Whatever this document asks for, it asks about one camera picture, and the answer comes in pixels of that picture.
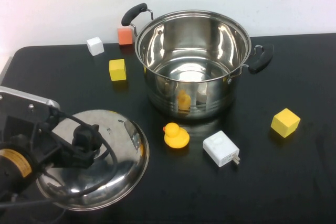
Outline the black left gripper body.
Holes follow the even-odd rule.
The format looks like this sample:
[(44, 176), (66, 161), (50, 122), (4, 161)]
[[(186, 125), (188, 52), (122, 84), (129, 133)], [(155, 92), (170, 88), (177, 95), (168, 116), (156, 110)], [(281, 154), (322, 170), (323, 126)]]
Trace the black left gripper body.
[(53, 132), (59, 123), (58, 115), (34, 126), (34, 159), (39, 168), (70, 167), (74, 148)]

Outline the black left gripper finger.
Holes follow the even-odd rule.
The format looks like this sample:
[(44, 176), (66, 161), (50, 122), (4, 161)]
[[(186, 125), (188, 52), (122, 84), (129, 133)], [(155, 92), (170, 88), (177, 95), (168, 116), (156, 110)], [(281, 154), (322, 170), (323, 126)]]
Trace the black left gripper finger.
[(74, 150), (94, 153), (101, 147), (101, 143), (95, 135), (79, 124), (59, 125), (59, 136), (68, 143), (68, 145), (62, 146), (63, 153), (74, 153)]
[(62, 153), (55, 156), (52, 163), (55, 168), (83, 168), (87, 169), (93, 163), (94, 155)]

